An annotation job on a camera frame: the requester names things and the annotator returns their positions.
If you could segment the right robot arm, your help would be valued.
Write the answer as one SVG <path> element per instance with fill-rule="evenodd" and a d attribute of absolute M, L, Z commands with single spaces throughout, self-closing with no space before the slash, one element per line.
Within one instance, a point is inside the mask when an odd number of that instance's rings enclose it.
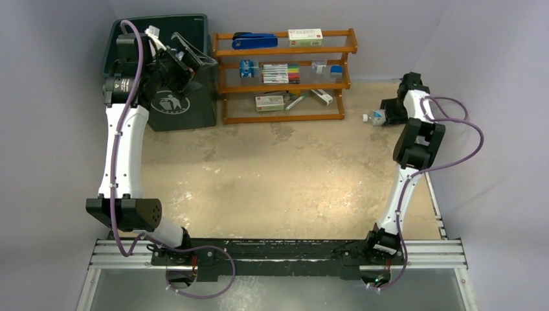
<path fill-rule="evenodd" d="M 392 154 L 396 163 L 394 182 L 385 211 L 366 237 L 363 254 L 368 262 L 378 264 L 400 252 L 403 222 L 418 181 L 432 167 L 445 126 L 433 121 L 432 110 L 421 99 L 430 95 L 421 75 L 403 75 L 395 98 L 381 101 L 373 111 L 372 121 L 381 126 L 404 125 Z"/>

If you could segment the white blue label bottle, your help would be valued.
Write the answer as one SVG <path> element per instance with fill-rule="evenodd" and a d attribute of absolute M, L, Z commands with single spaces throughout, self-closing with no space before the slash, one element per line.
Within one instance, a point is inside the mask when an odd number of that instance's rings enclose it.
<path fill-rule="evenodd" d="M 370 113 L 363 114 L 363 122 L 372 126 L 383 126 L 386 123 L 386 118 L 384 109 L 373 109 Z"/>

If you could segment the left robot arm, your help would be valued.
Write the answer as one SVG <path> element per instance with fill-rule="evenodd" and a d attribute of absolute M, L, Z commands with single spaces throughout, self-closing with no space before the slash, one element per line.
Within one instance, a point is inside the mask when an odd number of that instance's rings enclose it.
<path fill-rule="evenodd" d="M 85 210 L 114 233 L 142 234 L 169 247 L 168 257 L 184 265 L 193 256 L 186 229 L 162 215 L 159 199 L 144 197 L 144 130 L 159 90 L 169 90 L 177 100 L 186 99 L 202 87 L 195 75 L 215 60 L 178 32 L 170 39 L 171 44 L 163 43 L 149 30 L 116 39 L 118 56 L 103 87 L 108 125 L 105 168 L 98 194 L 87 199 Z"/>

